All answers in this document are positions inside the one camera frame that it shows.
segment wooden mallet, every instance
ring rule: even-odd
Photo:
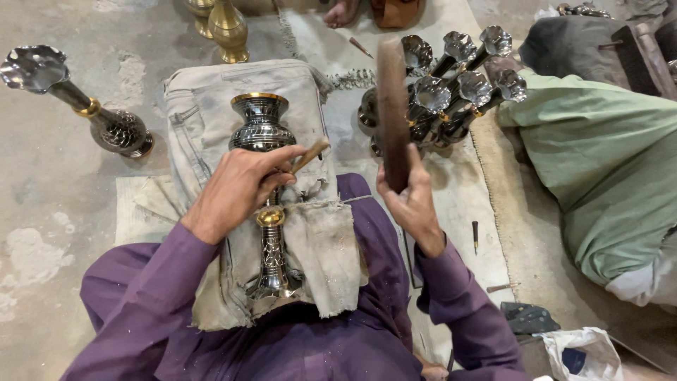
[[[405,118],[409,95],[405,80],[404,49],[400,38],[383,37],[378,42],[376,55],[379,120],[376,133],[383,151],[385,180],[396,193],[403,191],[409,180],[409,123]]]

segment grey cloth pad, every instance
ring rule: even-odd
[[[223,153],[230,135],[244,122],[230,100],[267,92],[289,100],[280,123],[299,144],[312,145],[325,134],[320,104],[330,91],[325,76],[298,60],[185,68],[165,83],[169,119],[169,158],[177,192],[186,209],[197,198]],[[332,155],[315,158],[287,186],[282,202],[288,263],[305,275],[302,290],[287,299],[256,303],[244,290],[255,281],[261,261],[261,233],[253,218],[233,231],[207,268],[196,292],[193,326],[205,330],[250,326],[252,320],[283,304],[302,300],[329,317],[357,308],[367,277],[353,232],[351,208],[339,201]]]

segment white plastic bag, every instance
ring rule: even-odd
[[[557,331],[534,334],[543,337],[552,374],[557,380],[567,381],[623,381],[621,359],[616,353],[607,332],[596,327],[577,331]],[[569,374],[562,362],[564,348],[574,348],[586,353],[586,362],[578,375]]]
[[[542,18],[557,16],[559,16],[557,9],[553,8],[552,5],[548,5],[548,9],[539,9],[536,14],[533,15],[533,21],[536,22]]]

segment gold vase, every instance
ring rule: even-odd
[[[195,16],[195,30],[206,39],[213,39],[209,31],[209,14],[214,9],[214,0],[183,0],[190,13]]]
[[[236,64],[249,59],[247,22],[231,0],[215,0],[209,15],[209,31],[221,47],[219,54],[224,62]]]

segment man's right hand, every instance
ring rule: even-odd
[[[381,163],[376,175],[376,190],[395,222],[416,240],[423,254],[436,258],[444,251],[447,241],[435,215],[430,174],[423,168],[415,144],[407,146],[407,158],[411,169],[407,188],[399,195],[395,193],[385,181],[385,169]]]
[[[266,153],[239,148],[224,153],[181,223],[203,242],[217,244],[251,216],[273,189],[296,182],[289,161],[305,151],[294,145]]]

